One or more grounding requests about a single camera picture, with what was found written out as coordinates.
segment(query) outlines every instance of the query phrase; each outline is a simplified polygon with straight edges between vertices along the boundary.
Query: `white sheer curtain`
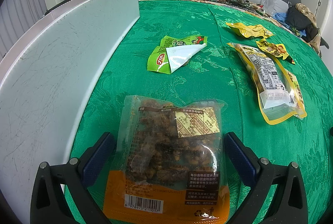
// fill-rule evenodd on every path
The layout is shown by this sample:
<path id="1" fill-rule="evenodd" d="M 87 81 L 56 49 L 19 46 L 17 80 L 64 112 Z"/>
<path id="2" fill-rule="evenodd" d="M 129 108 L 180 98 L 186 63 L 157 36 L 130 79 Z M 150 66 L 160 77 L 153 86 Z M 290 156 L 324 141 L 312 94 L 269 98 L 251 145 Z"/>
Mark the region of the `white sheer curtain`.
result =
<path id="1" fill-rule="evenodd" d="M 4 0 L 0 6 L 0 61 L 46 10 L 45 0 Z"/>

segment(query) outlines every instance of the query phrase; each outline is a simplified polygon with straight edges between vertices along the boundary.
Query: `green snack wrapper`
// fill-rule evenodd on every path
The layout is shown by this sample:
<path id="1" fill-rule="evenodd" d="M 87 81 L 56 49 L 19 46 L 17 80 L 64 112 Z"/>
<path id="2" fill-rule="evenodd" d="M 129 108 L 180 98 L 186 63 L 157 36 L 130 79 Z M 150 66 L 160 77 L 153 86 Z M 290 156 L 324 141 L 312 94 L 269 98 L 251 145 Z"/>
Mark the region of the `green snack wrapper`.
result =
<path id="1" fill-rule="evenodd" d="M 171 74 L 207 46 L 207 36 L 192 35 L 183 39 L 164 36 L 148 58 L 147 70 Z"/>

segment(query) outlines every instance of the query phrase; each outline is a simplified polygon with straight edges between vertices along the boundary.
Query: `orange package bottom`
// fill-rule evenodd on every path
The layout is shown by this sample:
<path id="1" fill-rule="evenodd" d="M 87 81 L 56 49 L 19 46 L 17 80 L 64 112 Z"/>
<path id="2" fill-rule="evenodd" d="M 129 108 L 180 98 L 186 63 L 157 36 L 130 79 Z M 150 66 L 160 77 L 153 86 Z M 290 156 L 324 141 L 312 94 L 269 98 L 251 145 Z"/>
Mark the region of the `orange package bottom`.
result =
<path id="1" fill-rule="evenodd" d="M 190 176 L 207 184 L 219 180 L 219 172 L 189 172 Z M 134 183 L 126 179 L 122 171 L 110 171 L 103 212 L 110 219 L 140 224 L 222 224 L 228 220 L 229 209 L 228 186 L 221 186 L 218 191 L 178 191 L 166 186 Z"/>

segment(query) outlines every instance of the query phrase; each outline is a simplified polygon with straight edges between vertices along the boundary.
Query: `blue gripper pad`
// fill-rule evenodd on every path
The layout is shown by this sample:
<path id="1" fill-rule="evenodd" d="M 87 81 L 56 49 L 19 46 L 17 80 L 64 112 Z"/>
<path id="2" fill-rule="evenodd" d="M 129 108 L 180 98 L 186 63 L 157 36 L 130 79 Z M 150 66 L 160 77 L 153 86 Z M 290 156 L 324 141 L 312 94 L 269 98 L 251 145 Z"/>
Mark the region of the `blue gripper pad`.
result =
<path id="1" fill-rule="evenodd" d="M 260 172 L 257 156 L 244 146 L 234 132 L 229 132 L 224 136 L 224 148 L 243 184 L 254 187 Z"/>
<path id="2" fill-rule="evenodd" d="M 80 157 L 78 171 L 84 188 L 92 186 L 101 172 L 106 160 L 116 146 L 113 135 L 105 132 L 93 147 L 89 147 Z"/>

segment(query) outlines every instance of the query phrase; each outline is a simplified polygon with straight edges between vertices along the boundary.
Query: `red oval logo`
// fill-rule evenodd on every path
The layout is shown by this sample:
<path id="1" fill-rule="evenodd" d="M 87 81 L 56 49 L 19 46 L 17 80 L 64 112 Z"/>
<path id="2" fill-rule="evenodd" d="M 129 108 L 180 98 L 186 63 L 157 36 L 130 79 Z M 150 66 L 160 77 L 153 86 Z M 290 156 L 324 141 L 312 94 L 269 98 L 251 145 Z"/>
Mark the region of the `red oval logo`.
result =
<path id="1" fill-rule="evenodd" d="M 163 54 L 159 55 L 159 57 L 157 58 L 156 64 L 161 65 L 164 62 L 164 59 L 165 59 L 165 54 L 163 53 Z"/>

